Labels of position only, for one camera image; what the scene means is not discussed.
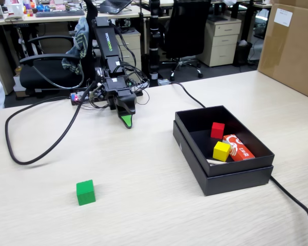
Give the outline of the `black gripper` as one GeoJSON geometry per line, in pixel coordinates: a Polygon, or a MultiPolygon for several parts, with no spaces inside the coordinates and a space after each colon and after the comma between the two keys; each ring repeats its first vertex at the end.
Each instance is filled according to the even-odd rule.
{"type": "Polygon", "coordinates": [[[110,110],[117,110],[119,119],[128,129],[132,128],[132,116],[136,113],[136,95],[126,84],[125,77],[106,78],[103,82],[104,98],[109,99],[110,110]]]}

